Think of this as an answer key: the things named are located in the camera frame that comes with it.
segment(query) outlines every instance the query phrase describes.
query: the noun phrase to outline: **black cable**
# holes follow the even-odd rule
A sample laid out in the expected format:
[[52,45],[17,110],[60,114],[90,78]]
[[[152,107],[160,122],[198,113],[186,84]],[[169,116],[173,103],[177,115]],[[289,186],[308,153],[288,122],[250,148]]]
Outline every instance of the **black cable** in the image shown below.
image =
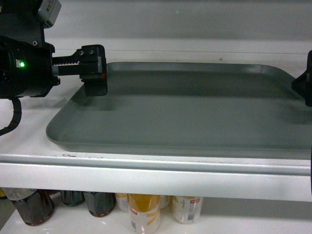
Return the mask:
[[311,170],[310,179],[311,179],[311,194],[312,194],[312,148],[311,148],[311,165],[310,165],[310,170]]
[[13,103],[13,117],[12,117],[10,124],[7,127],[0,130],[0,136],[13,131],[20,124],[20,119],[21,119],[20,100],[17,97],[11,98],[10,100]]

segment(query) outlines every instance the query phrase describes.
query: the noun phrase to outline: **lower shelf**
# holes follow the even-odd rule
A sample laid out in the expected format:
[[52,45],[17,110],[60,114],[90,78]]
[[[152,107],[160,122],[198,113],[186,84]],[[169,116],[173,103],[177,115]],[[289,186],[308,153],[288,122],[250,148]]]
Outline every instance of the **lower shelf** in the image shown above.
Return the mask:
[[[44,224],[30,227],[15,211],[0,234],[134,234],[128,214],[116,207],[111,214],[95,218],[86,203],[67,207],[59,195],[54,197],[55,213]],[[171,206],[161,210],[156,234],[311,234],[312,203],[272,200],[205,198],[196,224],[178,223]]]

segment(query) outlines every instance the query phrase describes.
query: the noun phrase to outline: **white wall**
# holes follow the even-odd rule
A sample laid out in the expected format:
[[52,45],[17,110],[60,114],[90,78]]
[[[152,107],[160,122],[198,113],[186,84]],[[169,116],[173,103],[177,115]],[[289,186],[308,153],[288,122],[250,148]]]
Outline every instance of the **white wall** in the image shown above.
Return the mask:
[[46,41],[58,50],[102,44],[109,61],[287,61],[297,66],[312,49],[310,0],[60,2]]

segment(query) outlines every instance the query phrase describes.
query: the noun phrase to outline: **black clamp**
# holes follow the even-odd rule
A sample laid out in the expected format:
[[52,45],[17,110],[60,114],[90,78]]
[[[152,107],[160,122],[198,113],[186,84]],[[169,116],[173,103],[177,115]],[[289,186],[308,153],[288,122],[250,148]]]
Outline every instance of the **black clamp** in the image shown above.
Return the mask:
[[80,75],[86,96],[107,94],[105,49],[102,45],[86,45],[71,56],[52,58],[54,75]]
[[292,82],[292,89],[312,107],[312,50],[308,54],[307,70]]

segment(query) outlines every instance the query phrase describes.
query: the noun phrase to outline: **beverage can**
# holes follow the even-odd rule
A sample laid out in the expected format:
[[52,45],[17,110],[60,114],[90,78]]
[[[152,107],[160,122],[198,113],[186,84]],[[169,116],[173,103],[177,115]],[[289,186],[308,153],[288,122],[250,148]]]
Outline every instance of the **beverage can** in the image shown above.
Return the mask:
[[160,208],[164,209],[166,208],[171,201],[171,196],[161,195],[160,196]]
[[198,221],[203,203],[203,197],[173,196],[172,201],[172,211],[177,221],[182,224],[190,224]]
[[7,196],[5,195],[4,191],[0,189],[0,199],[7,199]]
[[115,194],[116,195],[116,201],[118,207],[124,211],[128,212],[129,207],[128,207],[128,196],[127,194]]
[[129,214],[134,230],[152,234],[160,225],[160,196],[128,194]]

